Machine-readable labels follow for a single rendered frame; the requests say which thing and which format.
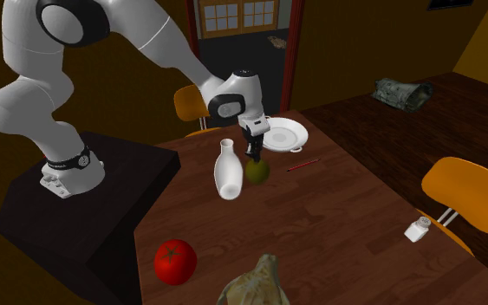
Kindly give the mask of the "olive green round fruit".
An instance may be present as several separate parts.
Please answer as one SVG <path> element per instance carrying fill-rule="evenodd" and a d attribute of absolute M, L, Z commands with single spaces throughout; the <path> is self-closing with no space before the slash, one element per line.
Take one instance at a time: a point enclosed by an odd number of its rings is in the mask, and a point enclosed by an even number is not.
<path fill-rule="evenodd" d="M 270 176 L 270 166 L 264 159 L 258 162 L 250 159 L 246 163 L 244 175 L 253 185 L 261 185 Z"/>

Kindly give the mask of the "white ceramic vase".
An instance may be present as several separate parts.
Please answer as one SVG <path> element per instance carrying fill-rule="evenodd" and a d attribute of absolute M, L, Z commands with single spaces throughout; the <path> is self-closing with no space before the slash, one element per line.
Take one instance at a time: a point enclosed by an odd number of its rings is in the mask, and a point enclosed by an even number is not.
<path fill-rule="evenodd" d="M 220 141 L 220 154 L 214 166 L 214 181 L 224 200 L 237 198 L 242 190 L 244 170 L 233 149 L 234 141 Z"/>

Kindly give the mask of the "red pencil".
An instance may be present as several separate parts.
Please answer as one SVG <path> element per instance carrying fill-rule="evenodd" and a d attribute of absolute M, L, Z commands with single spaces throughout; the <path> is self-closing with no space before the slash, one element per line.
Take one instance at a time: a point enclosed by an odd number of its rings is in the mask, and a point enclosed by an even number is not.
<path fill-rule="evenodd" d="M 305 162 L 305 163 L 302 163 L 300 165 L 295 165 L 295 166 L 292 166 L 291 168 L 287 169 L 286 172 L 292 172 L 296 169 L 300 169 L 300 168 L 303 168 L 305 166 L 308 166 L 308 165 L 312 165 L 314 163 L 317 163 L 319 162 L 321 159 L 313 159 L 311 161 L 308 161 L 308 162 Z"/>

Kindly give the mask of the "orange chair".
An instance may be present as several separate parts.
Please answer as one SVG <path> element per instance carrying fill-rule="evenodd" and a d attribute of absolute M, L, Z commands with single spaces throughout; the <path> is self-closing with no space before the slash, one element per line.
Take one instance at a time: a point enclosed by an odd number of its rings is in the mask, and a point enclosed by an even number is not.
<path fill-rule="evenodd" d="M 468 160 L 444 157 L 438 160 L 421 182 L 423 192 L 434 201 L 446 206 L 442 215 L 427 217 L 464 250 L 471 249 L 447 225 L 456 216 L 488 234 L 488 169 Z"/>
<path fill-rule="evenodd" d="M 206 119 L 210 114 L 196 85 L 179 89 L 174 94 L 173 100 L 176 114 L 182 121 L 199 121 L 200 129 L 189 133 L 188 137 L 217 130 L 216 127 L 209 128 L 206 125 Z"/>

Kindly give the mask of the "red-framed doorway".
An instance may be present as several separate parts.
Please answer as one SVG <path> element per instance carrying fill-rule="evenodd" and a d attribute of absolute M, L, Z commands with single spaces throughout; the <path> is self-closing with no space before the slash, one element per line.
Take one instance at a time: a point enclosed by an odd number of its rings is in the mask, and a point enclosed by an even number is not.
<path fill-rule="evenodd" d="M 258 73 L 268 115 L 290 109 L 304 0 L 184 0 L 193 52 L 216 76 Z"/>

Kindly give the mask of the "brown wooden dining table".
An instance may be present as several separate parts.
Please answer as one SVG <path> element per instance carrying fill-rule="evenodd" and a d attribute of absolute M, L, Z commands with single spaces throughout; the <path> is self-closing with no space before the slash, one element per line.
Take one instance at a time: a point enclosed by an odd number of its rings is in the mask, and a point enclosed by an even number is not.
<path fill-rule="evenodd" d="M 309 126 L 299 153 L 264 152 L 269 179 L 232 201 L 213 181 L 224 138 L 243 151 L 237 127 L 168 143 L 180 170 L 135 232 L 143 305 L 216 305 L 263 253 L 278 257 L 290 305 L 488 305 L 488 269 L 437 228 L 409 241 L 420 212 L 319 128 Z M 286 172 L 313 159 L 321 160 Z M 180 285 L 154 270 L 171 239 L 198 258 Z"/>

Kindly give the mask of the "red tomato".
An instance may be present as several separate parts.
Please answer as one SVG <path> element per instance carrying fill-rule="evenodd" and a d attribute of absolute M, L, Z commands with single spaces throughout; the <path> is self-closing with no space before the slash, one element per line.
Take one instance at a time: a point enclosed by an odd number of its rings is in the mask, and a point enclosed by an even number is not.
<path fill-rule="evenodd" d="M 197 262 L 197 254 L 189 243 L 171 239 L 158 248 L 154 257 L 154 270 L 162 282 L 180 285 L 191 278 Z"/>

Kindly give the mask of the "beige crumpled lumpy object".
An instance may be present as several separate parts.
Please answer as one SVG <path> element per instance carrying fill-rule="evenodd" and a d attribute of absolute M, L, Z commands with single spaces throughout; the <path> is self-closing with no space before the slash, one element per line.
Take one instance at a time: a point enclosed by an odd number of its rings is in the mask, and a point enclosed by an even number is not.
<path fill-rule="evenodd" d="M 278 277 L 278 258 L 264 253 L 256 267 L 230 281 L 216 305 L 290 305 Z"/>

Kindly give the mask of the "grey crumpled bag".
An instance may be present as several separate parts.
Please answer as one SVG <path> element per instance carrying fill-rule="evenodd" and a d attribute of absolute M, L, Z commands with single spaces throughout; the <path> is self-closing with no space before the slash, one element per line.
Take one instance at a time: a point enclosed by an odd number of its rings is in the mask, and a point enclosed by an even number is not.
<path fill-rule="evenodd" d="M 433 96 L 433 85 L 429 81 L 416 84 L 383 78 L 375 81 L 371 96 L 392 108 L 415 113 Z"/>

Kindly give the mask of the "black robot stand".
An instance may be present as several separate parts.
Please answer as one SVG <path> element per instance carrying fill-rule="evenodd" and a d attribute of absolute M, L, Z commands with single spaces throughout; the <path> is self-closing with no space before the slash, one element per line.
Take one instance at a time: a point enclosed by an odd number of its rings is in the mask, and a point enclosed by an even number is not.
<path fill-rule="evenodd" d="M 79 297 L 141 305 L 134 230 L 180 168 L 177 152 L 81 133 L 105 164 L 93 190 L 59 198 L 41 186 L 37 163 L 9 186 L 0 234 Z"/>

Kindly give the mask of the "white salt shaker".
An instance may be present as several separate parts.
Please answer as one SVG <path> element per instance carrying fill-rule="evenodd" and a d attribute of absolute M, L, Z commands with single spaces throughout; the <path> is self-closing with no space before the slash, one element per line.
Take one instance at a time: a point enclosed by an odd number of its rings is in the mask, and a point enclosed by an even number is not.
<path fill-rule="evenodd" d="M 418 242 L 428 231 L 432 224 L 429 218 L 419 217 L 412 222 L 404 232 L 404 235 L 413 243 Z"/>

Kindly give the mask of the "dark wall picture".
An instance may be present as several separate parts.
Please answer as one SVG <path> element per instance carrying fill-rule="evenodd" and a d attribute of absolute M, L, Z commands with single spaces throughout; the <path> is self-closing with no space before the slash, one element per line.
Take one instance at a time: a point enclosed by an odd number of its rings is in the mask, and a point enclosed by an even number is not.
<path fill-rule="evenodd" d="M 463 5 L 466 0 L 430 0 L 428 10 L 441 10 Z"/>

